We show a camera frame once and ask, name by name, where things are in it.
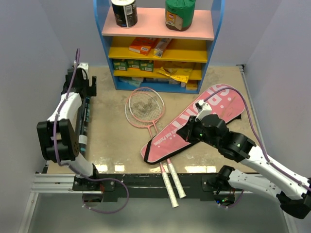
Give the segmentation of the black shuttlecock tube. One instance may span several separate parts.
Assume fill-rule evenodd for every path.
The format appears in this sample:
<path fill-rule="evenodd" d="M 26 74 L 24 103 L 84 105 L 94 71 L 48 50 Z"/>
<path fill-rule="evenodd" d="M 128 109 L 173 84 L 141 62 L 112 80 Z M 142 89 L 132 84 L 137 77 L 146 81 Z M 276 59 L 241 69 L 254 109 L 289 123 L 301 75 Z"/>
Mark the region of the black shuttlecock tube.
<path fill-rule="evenodd" d="M 88 124 L 90 122 L 90 100 L 91 97 L 89 96 L 83 100 L 82 105 L 78 109 L 76 120 L 76 134 L 78 136 L 80 153 L 83 156 L 85 156 L 87 148 Z"/>

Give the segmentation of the pink sport racket bag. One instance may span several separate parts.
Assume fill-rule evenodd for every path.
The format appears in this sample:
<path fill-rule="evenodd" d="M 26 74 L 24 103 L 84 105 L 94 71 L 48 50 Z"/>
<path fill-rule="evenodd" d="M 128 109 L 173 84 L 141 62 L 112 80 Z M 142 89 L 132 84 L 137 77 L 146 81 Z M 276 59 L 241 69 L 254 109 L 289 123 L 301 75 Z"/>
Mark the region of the pink sport racket bag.
<path fill-rule="evenodd" d="M 226 124 L 245 110 L 243 96 L 227 84 L 216 84 L 203 92 L 140 151 L 143 161 L 154 165 L 197 144 L 202 137 L 202 118 L 216 114 Z"/>

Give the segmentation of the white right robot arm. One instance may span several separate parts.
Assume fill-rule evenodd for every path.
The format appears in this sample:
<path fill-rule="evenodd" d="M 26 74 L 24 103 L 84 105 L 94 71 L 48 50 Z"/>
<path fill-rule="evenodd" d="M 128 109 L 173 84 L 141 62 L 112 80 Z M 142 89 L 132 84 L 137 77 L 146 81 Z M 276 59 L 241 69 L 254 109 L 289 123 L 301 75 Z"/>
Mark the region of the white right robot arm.
<path fill-rule="evenodd" d="M 201 120 L 191 116 L 176 132 L 189 143 L 204 142 L 217 149 L 226 159 L 241 163 L 260 174 L 248 175 L 230 166 L 223 166 L 209 181 L 218 191 L 229 188 L 242 189 L 280 202 L 287 214 L 304 219 L 311 211 L 311 181 L 278 162 L 265 157 L 263 150 L 242 133 L 230 131 L 217 115 L 207 115 Z"/>

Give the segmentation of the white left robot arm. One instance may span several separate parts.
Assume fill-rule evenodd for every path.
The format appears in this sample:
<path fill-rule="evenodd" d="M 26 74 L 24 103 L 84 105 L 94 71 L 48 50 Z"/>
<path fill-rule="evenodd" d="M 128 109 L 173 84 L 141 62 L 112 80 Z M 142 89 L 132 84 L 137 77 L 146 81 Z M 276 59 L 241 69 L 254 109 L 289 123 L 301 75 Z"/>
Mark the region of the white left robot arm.
<path fill-rule="evenodd" d="M 95 165 L 85 158 L 96 79 L 85 68 L 68 69 L 56 110 L 36 127 L 43 158 L 67 166 L 76 174 L 74 184 L 90 191 L 101 184 Z"/>

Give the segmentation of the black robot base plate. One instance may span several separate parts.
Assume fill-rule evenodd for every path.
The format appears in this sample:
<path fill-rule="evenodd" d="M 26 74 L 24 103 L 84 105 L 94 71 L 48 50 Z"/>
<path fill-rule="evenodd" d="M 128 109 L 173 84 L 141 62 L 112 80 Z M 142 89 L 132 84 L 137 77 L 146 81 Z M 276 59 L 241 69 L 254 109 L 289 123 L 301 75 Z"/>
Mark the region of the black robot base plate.
<path fill-rule="evenodd" d="M 218 186 L 215 173 L 179 173 L 178 177 L 188 199 L 216 201 L 217 204 L 229 206 L 236 202 L 240 195 L 239 189 L 228 185 Z M 74 178 L 73 190 L 84 193 L 103 195 L 105 202 L 116 202 L 126 198 L 124 185 L 131 198 L 165 199 L 168 193 L 160 173 L 141 174 L 100 174 L 99 178 L 113 178 L 117 181 L 91 182 L 86 179 Z"/>

